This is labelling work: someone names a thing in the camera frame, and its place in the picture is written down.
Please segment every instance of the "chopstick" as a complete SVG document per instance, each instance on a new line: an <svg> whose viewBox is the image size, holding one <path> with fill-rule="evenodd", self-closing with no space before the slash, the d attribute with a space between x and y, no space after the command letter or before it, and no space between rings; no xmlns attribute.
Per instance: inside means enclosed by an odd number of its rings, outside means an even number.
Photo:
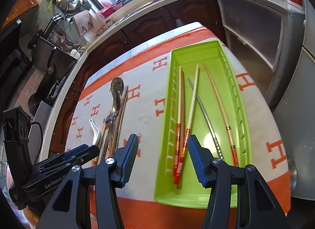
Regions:
<svg viewBox="0 0 315 229"><path fill-rule="evenodd" d="M191 125L192 125L194 106L195 106L195 101L196 101L197 86L198 86L198 75L199 75L199 65L197 64L197 66L196 66L196 73L195 73L195 84L194 84L194 89L193 89L193 97L192 97L192 102L190 103L190 110L189 110L187 128L186 128L186 131L185 131L183 148L182 148L182 151L181 151L181 155L179 157L177 170L176 170L176 175L175 175L175 178L174 178L174 184L176 184L176 185L178 184L179 179L181 177L183 164L184 164L184 158L185 158L185 155L186 155L188 138L190 136L190 130L191 130Z"/></svg>
<svg viewBox="0 0 315 229"><path fill-rule="evenodd" d="M184 82L184 72L182 71L182 99L181 99L181 125L183 125L183 127L185 126L185 82ZM184 130L181 131L181 141L180 143L184 142L184 137L185 137L185 132ZM181 152L183 149L183 146L180 145L180 149L179 151ZM179 178L179 182L176 185L177 189L180 189L182 187L182 177Z"/></svg>
<svg viewBox="0 0 315 229"><path fill-rule="evenodd" d="M192 83L192 81L190 80L190 78L188 78L188 82L189 82L190 86L191 86L192 89L193 89L194 86L193 86L193 83ZM210 133L211 133L213 142L215 143L215 148L216 148L216 150L217 150L217 152L218 152L218 155L219 155L220 159L223 160L223 155L222 155L222 152L221 152L220 145L219 145L219 143L218 143L217 138L215 137L215 132L214 132L213 127L212 127L212 125L211 125L211 122L210 122L210 120L209 120L208 114L207 114L207 112L206 112L206 110L205 110L205 108L204 108L204 105L202 104L201 99L200 99L200 97L198 96L198 94L196 95L196 99L197 99L197 101L198 101L198 103L199 103L199 106L200 106L200 108L201 108L202 114L204 115L204 118L206 119L206 122L207 122L207 124L208 124L208 127L209 127L209 130L210 130Z"/></svg>
<svg viewBox="0 0 315 229"><path fill-rule="evenodd" d="M178 68L178 106L177 106L177 126L176 126L176 145L175 145L175 156L174 156L174 171L173 175L176 175L178 160L179 160L179 149L181 145L181 103L182 103L182 67Z"/></svg>
<svg viewBox="0 0 315 229"><path fill-rule="evenodd" d="M215 85L215 82L214 82L214 80L212 78L212 75L211 75L211 73L210 73L210 71L209 71L209 69L208 69L208 67L207 67L207 65L205 63L204 63L204 67L205 67L205 69L207 71L207 74L209 76L211 85L212 85L213 90L215 92L215 96L217 98L217 101L218 101L218 104L219 104L219 107L220 107L220 110L221 110L221 113L222 113L222 117L223 117L224 124L225 124L225 127L226 127L226 132L227 132L227 135L229 137L229 142L230 142L230 145L231 145L231 152L232 152L232 156L233 156L234 166L238 167L237 153L236 153L235 144L234 144L234 141L233 141L233 136L232 136L232 131L231 131L230 123L229 123L229 118L227 117L227 114L226 114L226 111L225 111L225 108L224 108L221 96L219 94L218 88Z"/></svg>

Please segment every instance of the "table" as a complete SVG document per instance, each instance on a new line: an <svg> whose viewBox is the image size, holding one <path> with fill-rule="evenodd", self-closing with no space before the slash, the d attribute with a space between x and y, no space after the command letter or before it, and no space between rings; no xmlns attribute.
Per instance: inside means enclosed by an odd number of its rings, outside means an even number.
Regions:
<svg viewBox="0 0 315 229"><path fill-rule="evenodd" d="M92 117L102 128L112 107L110 83L120 76L129 86L129 97L122 123L119 147L131 133L140 137L139 150L129 183L117 189L125 228L201 228L204 209L167 206L154 201L163 103L170 51L189 44L214 40L217 37L200 23L192 23L155 37L112 61L87 82L75 109L66 150L83 143L92 144ZM249 133L252 160L268 182L282 209L290 209L290 180L285 150L277 125L264 97L237 58L224 47L239 84ZM94 213L93 200L91 213ZM233 227L236 209L231 209L229 227Z"/></svg>

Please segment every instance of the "red striped chopstick tip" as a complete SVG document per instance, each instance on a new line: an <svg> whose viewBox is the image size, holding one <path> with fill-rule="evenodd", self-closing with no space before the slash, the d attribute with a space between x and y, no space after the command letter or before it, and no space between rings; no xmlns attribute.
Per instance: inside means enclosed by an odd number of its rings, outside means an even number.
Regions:
<svg viewBox="0 0 315 229"><path fill-rule="evenodd" d="M178 160L179 160L179 149L181 144L181 124L177 123L176 129L176 146L175 146L175 156L174 156L174 172L173 175L176 175Z"/></svg>
<svg viewBox="0 0 315 229"><path fill-rule="evenodd" d="M177 170L176 170L176 174L175 174L175 178L174 178L174 184L176 184L176 185L178 184L179 179L181 177L189 136L190 136L190 128L187 128L186 132L185 132L184 145L182 148L181 155L179 156Z"/></svg>
<svg viewBox="0 0 315 229"><path fill-rule="evenodd" d="M232 151L234 166L238 167L238 160L237 160L237 153L236 153L235 146L231 147L231 151Z"/></svg>

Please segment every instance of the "wooden chopstick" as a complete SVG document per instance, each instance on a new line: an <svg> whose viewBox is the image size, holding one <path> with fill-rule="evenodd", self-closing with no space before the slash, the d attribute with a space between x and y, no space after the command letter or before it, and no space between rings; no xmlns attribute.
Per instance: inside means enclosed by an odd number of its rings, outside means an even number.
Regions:
<svg viewBox="0 0 315 229"><path fill-rule="evenodd" d="M177 125L176 125L176 144L175 144L175 155L174 155L174 171L173 175L176 175L176 169L179 160L179 151L181 145L181 103L182 103L182 67L178 68L178 106L177 106Z"/></svg>
<svg viewBox="0 0 315 229"><path fill-rule="evenodd" d="M234 144L234 141L233 141L233 136L232 136L232 131L231 131L230 123L229 123L229 118L227 117L227 114L226 114L226 111L225 111L225 108L224 108L221 96L219 94L218 88L215 85L215 82L214 82L214 80L212 78L212 75L211 75L211 73L210 73L210 71L209 71L209 69L208 69L208 67L207 67L207 65L205 63L204 63L204 67L205 67L205 69L207 71L207 74L209 76L212 88L213 88L213 90L215 92L215 96L217 98L217 101L218 101L218 104L219 104L219 107L220 107L220 110L221 110L221 114L222 114L222 117L223 117L223 120L224 120L224 124L225 124L225 127L226 127L226 132L227 132L227 135L229 137L229 142L230 142L230 146L231 146L231 152L232 152L232 156L233 156L234 166L238 167L237 153L236 153L235 144Z"/></svg>
<svg viewBox="0 0 315 229"><path fill-rule="evenodd" d="M198 75L199 75L199 65L196 66L196 73L195 73L195 83L194 83L194 89L193 89L193 97L192 102L190 103L190 110L189 110L189 116L188 116L188 122L187 122L187 128L185 131L185 137L184 137L184 143L183 143L183 149L181 151L181 155L179 157L176 175L174 178L174 184L178 184L179 179L181 177L183 164L184 164L184 158L186 155L186 149L188 144L188 138L190 136L190 130L192 125L192 119L193 119L193 113L194 113L194 107L195 107L195 101L196 101L196 94L197 94L197 86L198 86Z"/></svg>
<svg viewBox="0 0 315 229"><path fill-rule="evenodd" d="M184 72L182 71L182 100L181 100L181 125L185 126L185 81L184 81ZM185 132L181 131L181 141L180 143L184 142ZM183 150L183 146L180 145L180 152ZM179 178L179 182L176 185L177 189L182 187L182 177Z"/></svg>

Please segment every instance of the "pot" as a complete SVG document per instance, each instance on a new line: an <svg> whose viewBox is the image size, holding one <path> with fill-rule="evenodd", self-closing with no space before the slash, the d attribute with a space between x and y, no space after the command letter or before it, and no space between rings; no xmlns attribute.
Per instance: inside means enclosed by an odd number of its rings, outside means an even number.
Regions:
<svg viewBox="0 0 315 229"><path fill-rule="evenodd" d="M76 12L78 0L56 0L58 8L67 15L72 15Z"/></svg>

